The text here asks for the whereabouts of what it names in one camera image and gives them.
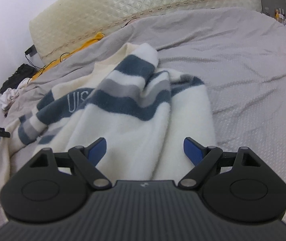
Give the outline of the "grey bed duvet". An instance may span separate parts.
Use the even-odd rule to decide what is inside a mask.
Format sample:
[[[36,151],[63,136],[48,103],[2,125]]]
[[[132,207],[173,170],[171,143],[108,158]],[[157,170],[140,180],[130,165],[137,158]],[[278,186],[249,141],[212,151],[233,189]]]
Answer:
[[[198,77],[207,89],[215,145],[226,151],[250,147],[286,182],[286,28],[243,8],[178,11],[131,23],[31,82],[5,128],[12,135],[14,123],[54,86],[91,74],[128,43],[149,44],[159,67]],[[38,152],[31,143],[10,154],[9,140],[0,140],[0,190]],[[0,227],[5,223],[0,205]]]

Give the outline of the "white blue striped fleece sweater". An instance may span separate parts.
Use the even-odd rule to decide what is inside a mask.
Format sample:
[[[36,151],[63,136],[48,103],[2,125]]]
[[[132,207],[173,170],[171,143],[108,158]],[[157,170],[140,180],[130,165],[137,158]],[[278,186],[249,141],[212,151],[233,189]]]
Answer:
[[[205,84],[159,67],[149,44],[125,44],[91,74],[54,86],[11,130],[10,154],[31,143],[65,152],[105,138],[97,167],[111,181],[177,181],[192,168],[185,138],[216,144]]]

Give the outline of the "cream quilted headboard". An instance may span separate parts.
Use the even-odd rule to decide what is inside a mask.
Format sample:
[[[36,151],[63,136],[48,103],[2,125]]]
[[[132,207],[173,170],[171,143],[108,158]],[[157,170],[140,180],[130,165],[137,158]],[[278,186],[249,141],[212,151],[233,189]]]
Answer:
[[[30,21],[29,31],[40,59],[49,64],[96,33],[109,35],[135,18],[224,7],[262,10],[261,0],[57,0]]]

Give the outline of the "white clothes pile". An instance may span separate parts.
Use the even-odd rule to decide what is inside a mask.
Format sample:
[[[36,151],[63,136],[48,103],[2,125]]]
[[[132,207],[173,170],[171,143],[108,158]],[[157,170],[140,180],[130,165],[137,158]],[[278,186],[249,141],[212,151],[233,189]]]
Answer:
[[[28,85],[31,81],[31,78],[25,78],[17,88],[8,88],[2,95],[0,96],[0,107],[2,111],[7,111],[12,106],[12,104],[16,101],[19,95],[22,93],[23,89]]]

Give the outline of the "black wall socket plate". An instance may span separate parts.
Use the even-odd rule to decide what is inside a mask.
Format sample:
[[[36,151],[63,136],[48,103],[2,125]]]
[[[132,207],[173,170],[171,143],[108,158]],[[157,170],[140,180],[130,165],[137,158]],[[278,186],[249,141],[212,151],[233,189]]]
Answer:
[[[30,57],[33,57],[34,55],[36,55],[36,54],[37,54],[37,50],[36,50],[35,45],[30,46],[30,47],[24,52],[24,54],[25,54],[26,56],[30,56]]]

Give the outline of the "black clothes pile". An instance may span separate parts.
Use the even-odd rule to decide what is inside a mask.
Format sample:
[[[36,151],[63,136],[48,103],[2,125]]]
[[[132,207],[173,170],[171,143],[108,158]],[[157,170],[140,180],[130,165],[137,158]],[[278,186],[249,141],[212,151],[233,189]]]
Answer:
[[[36,74],[36,68],[22,64],[2,85],[0,88],[0,94],[3,94],[8,88],[17,89],[18,85],[25,78],[32,78]]]

